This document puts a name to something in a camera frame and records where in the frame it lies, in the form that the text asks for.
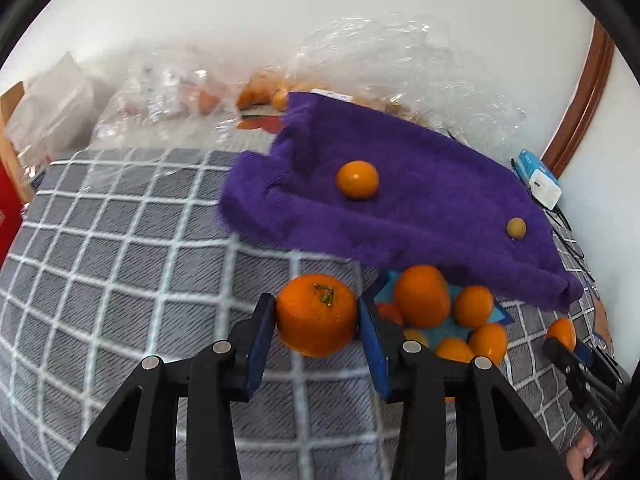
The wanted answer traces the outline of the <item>person's right hand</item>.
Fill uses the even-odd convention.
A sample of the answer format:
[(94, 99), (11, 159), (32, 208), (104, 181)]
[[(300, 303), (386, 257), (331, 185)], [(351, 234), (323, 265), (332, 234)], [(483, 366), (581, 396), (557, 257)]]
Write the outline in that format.
[(610, 468), (612, 462), (607, 460), (597, 466), (597, 468), (590, 470), (588, 474), (585, 474), (585, 462), (591, 457), (596, 448), (596, 444), (596, 439), (590, 434), (587, 428), (582, 428), (582, 430), (578, 432), (577, 437), (565, 455), (567, 470), (573, 480), (598, 480), (601, 479), (608, 471), (608, 468)]

